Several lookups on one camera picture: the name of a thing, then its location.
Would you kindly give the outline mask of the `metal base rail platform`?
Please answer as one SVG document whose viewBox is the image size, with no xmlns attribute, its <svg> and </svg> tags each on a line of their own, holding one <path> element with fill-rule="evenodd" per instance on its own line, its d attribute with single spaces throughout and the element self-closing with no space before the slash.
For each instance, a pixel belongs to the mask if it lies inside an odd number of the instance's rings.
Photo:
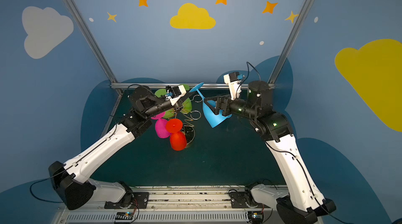
<svg viewBox="0 0 402 224">
<path fill-rule="evenodd" d="M 283 195 L 286 185 L 265 185 Z M 278 212 L 264 204 L 262 208 L 232 208 L 228 191 L 235 189 L 250 193 L 252 187 L 241 185 L 221 186 L 140 186 L 132 192 L 148 192 L 146 209 L 105 209 L 105 202 L 89 202 L 76 210 L 68 210 L 62 202 L 53 223 L 55 224 L 114 224 L 117 212 L 133 212 L 130 224 L 148 223 L 247 223 L 248 212 L 264 213 L 264 221 L 285 224 Z"/>
</svg>

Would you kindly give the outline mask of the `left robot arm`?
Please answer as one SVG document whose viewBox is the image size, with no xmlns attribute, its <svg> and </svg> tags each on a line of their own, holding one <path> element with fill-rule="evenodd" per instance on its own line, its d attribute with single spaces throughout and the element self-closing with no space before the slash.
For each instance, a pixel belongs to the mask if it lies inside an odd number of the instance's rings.
<svg viewBox="0 0 402 224">
<path fill-rule="evenodd" d="M 49 166 L 52 187 L 68 210 L 76 210 L 89 202 L 105 202 L 130 208 L 133 192 L 123 182 L 107 183 L 91 179 L 91 175 L 110 157 L 139 138 L 152 125 L 151 118 L 170 109 L 181 109 L 192 92 L 184 85 L 166 86 L 157 97 L 148 86 L 138 85 L 129 94 L 131 109 L 115 127 L 74 158 Z"/>
</svg>

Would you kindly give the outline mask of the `green wine glass front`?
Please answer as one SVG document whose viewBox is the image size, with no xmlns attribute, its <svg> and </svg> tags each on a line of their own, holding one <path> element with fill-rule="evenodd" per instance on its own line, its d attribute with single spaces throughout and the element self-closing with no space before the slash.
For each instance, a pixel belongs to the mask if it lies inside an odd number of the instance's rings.
<svg viewBox="0 0 402 224">
<path fill-rule="evenodd" d="M 155 91 L 155 96 L 162 99 L 163 103 L 159 107 L 159 114 L 164 113 L 162 118 L 170 119 L 173 118 L 176 114 L 174 108 L 172 107 L 171 103 L 166 100 L 165 95 L 167 94 L 166 89 L 159 89 Z"/>
</svg>

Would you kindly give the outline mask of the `pink wine glass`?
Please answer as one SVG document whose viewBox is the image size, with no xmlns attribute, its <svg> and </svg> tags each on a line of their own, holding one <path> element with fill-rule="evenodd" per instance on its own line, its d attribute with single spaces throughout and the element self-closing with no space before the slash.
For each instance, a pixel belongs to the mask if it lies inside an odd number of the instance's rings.
<svg viewBox="0 0 402 224">
<path fill-rule="evenodd" d="M 165 112 L 160 113 L 151 117 L 151 119 L 155 120 L 155 131 L 157 136 L 161 139 L 169 138 L 171 133 L 166 130 L 167 120 L 163 118 Z"/>
</svg>

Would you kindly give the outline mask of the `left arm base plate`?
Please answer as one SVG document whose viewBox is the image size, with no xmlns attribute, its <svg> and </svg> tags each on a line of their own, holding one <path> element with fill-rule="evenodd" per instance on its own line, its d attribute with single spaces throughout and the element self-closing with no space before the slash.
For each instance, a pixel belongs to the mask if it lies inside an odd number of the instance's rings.
<svg viewBox="0 0 402 224">
<path fill-rule="evenodd" d="M 146 209 L 149 200 L 148 192 L 126 193 L 123 198 L 117 202 L 106 202 L 105 209 Z"/>
</svg>

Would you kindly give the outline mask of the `red wine glass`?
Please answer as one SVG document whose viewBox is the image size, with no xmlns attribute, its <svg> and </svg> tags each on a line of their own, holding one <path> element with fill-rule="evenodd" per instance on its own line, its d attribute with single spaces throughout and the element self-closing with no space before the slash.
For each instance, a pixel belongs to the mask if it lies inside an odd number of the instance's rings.
<svg viewBox="0 0 402 224">
<path fill-rule="evenodd" d="M 187 141 L 182 133 L 183 123 L 179 119 L 171 119 L 166 124 L 166 130 L 170 135 L 170 145 L 175 151 L 182 151 L 186 148 Z"/>
</svg>

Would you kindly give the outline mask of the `aluminium frame rails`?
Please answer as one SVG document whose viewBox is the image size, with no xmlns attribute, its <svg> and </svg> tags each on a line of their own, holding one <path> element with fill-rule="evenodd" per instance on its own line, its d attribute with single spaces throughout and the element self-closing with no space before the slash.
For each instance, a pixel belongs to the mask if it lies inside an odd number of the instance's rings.
<svg viewBox="0 0 402 224">
<path fill-rule="evenodd" d="M 66 0 L 113 83 L 267 80 L 306 0 Z"/>
</svg>

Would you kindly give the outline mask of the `left green circuit board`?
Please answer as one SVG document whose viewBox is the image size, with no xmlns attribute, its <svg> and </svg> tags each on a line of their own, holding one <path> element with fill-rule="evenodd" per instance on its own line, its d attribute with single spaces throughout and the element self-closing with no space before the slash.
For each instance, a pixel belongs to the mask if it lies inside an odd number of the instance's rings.
<svg viewBox="0 0 402 224">
<path fill-rule="evenodd" d="M 134 220 L 133 212 L 117 212 L 115 214 L 114 223 L 115 224 L 129 224 Z"/>
</svg>

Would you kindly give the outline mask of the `green circuit board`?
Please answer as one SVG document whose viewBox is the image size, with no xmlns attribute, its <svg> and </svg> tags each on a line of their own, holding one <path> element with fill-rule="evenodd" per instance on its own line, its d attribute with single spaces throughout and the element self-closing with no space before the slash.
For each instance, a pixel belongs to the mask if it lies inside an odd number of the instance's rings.
<svg viewBox="0 0 402 224">
<path fill-rule="evenodd" d="M 114 223 L 115 224 L 129 224 L 134 220 L 133 212 L 117 212 L 115 214 Z"/>
<path fill-rule="evenodd" d="M 262 224 L 264 221 L 264 213 L 257 211 L 248 212 L 248 224 Z"/>
</svg>

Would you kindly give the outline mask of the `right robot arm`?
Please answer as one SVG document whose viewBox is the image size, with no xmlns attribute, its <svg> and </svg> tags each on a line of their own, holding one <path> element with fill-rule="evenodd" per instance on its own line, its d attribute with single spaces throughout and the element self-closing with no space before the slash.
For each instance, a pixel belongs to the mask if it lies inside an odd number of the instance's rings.
<svg viewBox="0 0 402 224">
<path fill-rule="evenodd" d="M 296 144 L 288 119 L 273 110 L 273 90 L 264 81 L 248 84 L 247 99 L 239 97 L 240 83 L 229 84 L 229 95 L 204 98 L 216 116 L 238 115 L 249 119 L 254 131 L 271 151 L 287 186 L 285 195 L 263 184 L 250 189 L 252 199 L 276 210 L 286 224 L 314 224 L 319 216 L 336 210 L 315 185 Z"/>
</svg>

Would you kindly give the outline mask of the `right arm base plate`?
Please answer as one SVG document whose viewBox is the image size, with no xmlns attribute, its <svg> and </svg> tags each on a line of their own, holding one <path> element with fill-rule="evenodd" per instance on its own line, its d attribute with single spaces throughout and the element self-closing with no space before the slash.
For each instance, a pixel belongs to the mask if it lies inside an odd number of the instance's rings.
<svg viewBox="0 0 402 224">
<path fill-rule="evenodd" d="M 261 203 L 256 203 L 251 196 L 251 193 L 244 191 L 237 191 L 231 189 L 228 191 L 230 197 L 230 203 L 232 208 L 262 208 Z"/>
</svg>

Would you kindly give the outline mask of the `right green circuit board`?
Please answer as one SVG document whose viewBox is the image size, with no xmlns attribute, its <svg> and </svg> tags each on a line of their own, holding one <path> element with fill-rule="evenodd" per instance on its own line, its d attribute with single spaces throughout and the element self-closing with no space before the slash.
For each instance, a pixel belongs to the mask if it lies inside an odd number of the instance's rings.
<svg viewBox="0 0 402 224">
<path fill-rule="evenodd" d="M 248 224 L 262 224 L 264 221 L 264 213 L 257 211 L 248 212 Z"/>
</svg>

